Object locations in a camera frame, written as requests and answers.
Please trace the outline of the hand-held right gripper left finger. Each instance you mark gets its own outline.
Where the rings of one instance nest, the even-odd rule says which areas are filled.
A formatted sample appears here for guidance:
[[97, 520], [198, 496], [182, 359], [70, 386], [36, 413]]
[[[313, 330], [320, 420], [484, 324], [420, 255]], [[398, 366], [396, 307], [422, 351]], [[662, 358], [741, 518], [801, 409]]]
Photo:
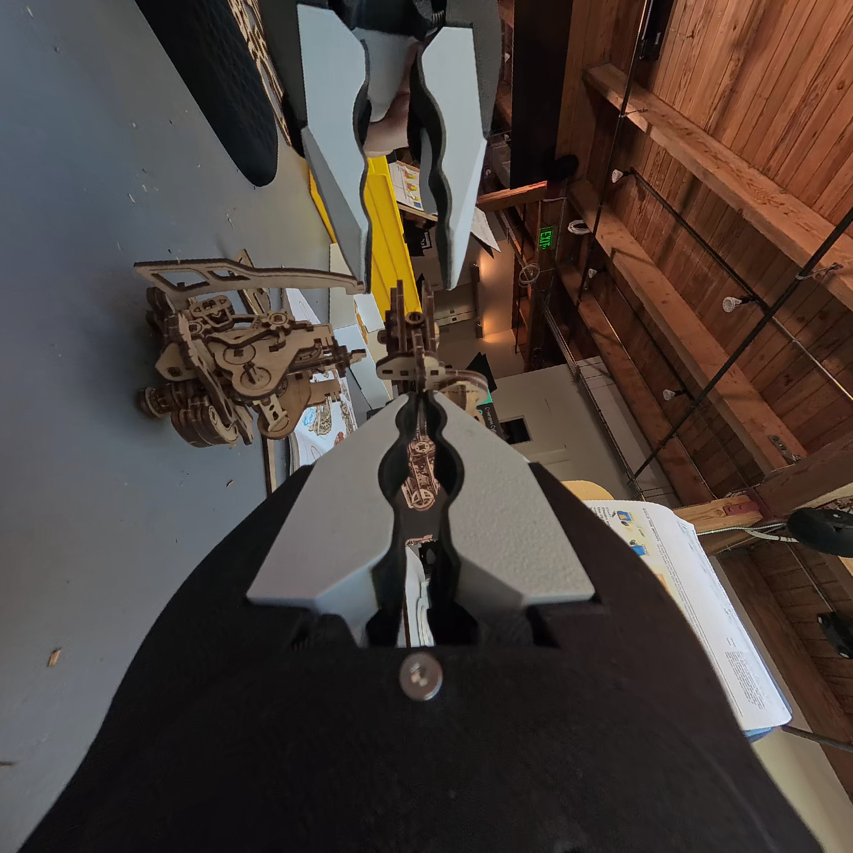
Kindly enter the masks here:
[[251, 603], [341, 616], [361, 644], [398, 646], [406, 556], [395, 496], [419, 397], [392, 401], [299, 469], [307, 479], [250, 586]]

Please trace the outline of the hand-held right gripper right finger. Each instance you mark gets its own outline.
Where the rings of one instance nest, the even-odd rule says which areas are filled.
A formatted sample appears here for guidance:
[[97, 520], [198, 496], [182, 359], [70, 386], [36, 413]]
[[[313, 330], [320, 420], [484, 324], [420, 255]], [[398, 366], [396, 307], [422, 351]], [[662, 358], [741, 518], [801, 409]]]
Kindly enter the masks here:
[[474, 646], [533, 607], [591, 602], [593, 583], [525, 456], [437, 392], [430, 437], [447, 494], [430, 582], [435, 643]]

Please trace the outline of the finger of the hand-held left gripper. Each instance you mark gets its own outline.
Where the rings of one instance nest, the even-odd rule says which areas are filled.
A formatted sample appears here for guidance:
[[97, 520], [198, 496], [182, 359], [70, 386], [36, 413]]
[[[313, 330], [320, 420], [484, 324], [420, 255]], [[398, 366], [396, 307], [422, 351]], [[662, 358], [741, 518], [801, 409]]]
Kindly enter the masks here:
[[416, 55], [410, 94], [421, 206], [435, 218], [442, 286], [452, 290], [466, 255], [486, 144], [470, 27], [437, 30]]
[[329, 8], [298, 4], [297, 20], [307, 117], [304, 153], [343, 258], [361, 292], [369, 293], [368, 164], [358, 133], [368, 105], [366, 48]]

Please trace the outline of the small wooden gear assembly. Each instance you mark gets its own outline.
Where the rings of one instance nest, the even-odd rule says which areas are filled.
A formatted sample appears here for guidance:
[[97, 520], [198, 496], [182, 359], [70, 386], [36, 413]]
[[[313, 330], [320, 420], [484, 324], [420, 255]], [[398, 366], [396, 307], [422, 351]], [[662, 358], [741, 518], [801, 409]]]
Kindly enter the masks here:
[[482, 411], [490, 401], [485, 378], [454, 368], [438, 356], [439, 327], [434, 319], [432, 291], [426, 286], [421, 311], [407, 312], [399, 287], [391, 290], [391, 307], [378, 341], [387, 348], [376, 365], [378, 378], [390, 381], [398, 394], [433, 391], [444, 395], [483, 426]]

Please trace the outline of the large wooden mechanical model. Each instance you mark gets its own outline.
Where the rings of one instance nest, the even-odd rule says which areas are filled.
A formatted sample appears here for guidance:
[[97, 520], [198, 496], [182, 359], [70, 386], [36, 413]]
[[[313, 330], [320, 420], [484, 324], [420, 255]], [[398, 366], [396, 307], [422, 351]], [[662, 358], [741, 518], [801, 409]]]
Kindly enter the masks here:
[[148, 283], [163, 379], [139, 391], [138, 405], [192, 446], [250, 445], [255, 430], [288, 438], [304, 411], [340, 401], [347, 368], [366, 357], [341, 346], [328, 324], [298, 319], [286, 293], [289, 285], [367, 293], [351, 273], [261, 268], [247, 251], [137, 262], [134, 272]]

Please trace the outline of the grey desk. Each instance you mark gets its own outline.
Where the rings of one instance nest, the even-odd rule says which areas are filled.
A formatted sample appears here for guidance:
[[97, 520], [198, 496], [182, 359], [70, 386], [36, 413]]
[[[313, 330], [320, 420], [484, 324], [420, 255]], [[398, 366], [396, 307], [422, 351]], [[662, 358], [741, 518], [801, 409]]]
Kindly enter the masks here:
[[2, 2], [2, 851], [77, 769], [145, 634], [265, 497], [156, 379], [137, 261], [327, 269], [304, 162], [236, 169], [135, 2]]

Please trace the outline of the person's left hand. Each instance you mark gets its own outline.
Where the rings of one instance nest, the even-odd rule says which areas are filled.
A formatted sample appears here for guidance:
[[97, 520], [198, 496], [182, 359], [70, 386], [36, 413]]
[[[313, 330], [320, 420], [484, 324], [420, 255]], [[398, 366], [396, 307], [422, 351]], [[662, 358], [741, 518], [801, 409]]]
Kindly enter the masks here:
[[369, 123], [363, 144], [368, 158], [386, 157], [399, 148], [408, 147], [410, 102], [410, 92], [399, 91], [384, 116]]

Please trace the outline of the white hanging paper notice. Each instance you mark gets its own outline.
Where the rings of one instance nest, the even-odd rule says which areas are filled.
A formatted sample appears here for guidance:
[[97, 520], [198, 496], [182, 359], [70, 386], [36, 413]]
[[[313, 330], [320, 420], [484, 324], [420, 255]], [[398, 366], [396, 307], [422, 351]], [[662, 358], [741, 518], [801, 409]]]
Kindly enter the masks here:
[[[424, 208], [421, 198], [419, 169], [400, 161], [388, 163], [381, 159], [379, 164], [388, 166], [393, 192], [399, 207], [403, 211], [435, 223], [438, 220], [436, 213]], [[478, 207], [474, 208], [471, 236], [488, 251], [501, 251], [486, 214]]]

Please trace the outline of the laser cut plywood sheet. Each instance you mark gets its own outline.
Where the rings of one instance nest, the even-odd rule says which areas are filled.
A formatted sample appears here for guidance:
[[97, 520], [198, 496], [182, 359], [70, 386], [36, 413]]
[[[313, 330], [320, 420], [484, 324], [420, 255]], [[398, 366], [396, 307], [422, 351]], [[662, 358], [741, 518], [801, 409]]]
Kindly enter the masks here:
[[265, 39], [259, 2], [228, 1], [228, 4], [241, 35], [247, 43], [251, 59], [257, 67], [265, 94], [271, 103], [283, 140], [289, 147], [293, 147], [292, 138], [283, 113], [283, 87], [275, 70]]

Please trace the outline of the dark printed puzzle box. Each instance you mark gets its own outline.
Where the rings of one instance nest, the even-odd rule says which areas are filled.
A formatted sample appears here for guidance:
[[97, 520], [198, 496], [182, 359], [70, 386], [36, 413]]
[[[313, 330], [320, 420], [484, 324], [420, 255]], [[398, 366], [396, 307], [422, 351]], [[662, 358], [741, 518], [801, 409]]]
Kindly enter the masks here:
[[390, 578], [402, 578], [407, 543], [440, 538], [439, 512], [448, 501], [451, 475], [440, 474], [439, 410], [431, 394], [405, 392], [378, 415], [383, 428], [377, 483], [383, 511], [380, 566]]

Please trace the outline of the black quilted cushion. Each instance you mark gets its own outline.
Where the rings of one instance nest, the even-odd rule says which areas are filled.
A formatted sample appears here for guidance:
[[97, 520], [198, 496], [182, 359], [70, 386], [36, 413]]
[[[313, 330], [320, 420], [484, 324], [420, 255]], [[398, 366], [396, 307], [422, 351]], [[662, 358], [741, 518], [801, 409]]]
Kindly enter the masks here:
[[240, 173], [273, 182], [278, 130], [247, 42], [226, 1], [137, 1], [159, 43]]

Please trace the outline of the yellow plastic bin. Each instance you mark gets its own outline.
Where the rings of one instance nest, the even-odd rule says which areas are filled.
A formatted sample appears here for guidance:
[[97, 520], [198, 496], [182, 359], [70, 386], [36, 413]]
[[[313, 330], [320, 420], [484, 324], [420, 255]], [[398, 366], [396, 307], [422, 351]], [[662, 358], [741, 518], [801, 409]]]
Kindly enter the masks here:
[[391, 290], [397, 287], [401, 290], [405, 310], [420, 312], [421, 299], [385, 158], [368, 159], [363, 197], [372, 226], [371, 293], [379, 313], [385, 317], [391, 307]]

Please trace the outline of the grey metal cabinet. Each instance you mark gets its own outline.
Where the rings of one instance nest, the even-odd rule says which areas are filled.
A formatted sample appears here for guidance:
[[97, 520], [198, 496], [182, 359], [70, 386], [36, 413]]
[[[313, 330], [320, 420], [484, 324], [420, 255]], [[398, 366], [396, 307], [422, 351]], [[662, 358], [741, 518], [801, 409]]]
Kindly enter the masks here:
[[468, 267], [467, 280], [448, 291], [439, 288], [433, 291], [434, 319], [439, 327], [457, 323], [473, 322], [482, 325], [479, 306], [480, 270], [477, 264]]

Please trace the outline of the white illustrated instruction sheet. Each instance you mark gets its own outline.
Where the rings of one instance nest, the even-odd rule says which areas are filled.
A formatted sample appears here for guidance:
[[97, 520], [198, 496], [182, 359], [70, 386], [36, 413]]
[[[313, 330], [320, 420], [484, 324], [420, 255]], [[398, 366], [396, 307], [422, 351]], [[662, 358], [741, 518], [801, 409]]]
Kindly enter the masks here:
[[677, 603], [747, 737], [756, 740], [790, 723], [788, 702], [741, 623], [695, 527], [670, 508], [650, 502], [584, 504], [640, 557]]

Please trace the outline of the black oval device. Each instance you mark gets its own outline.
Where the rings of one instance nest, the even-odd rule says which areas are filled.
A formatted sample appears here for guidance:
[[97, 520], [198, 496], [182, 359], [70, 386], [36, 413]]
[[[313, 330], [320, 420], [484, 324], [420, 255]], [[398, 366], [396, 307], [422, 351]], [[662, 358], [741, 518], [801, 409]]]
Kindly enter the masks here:
[[823, 554], [853, 557], [852, 513], [802, 507], [789, 515], [786, 526], [793, 538], [808, 548]]

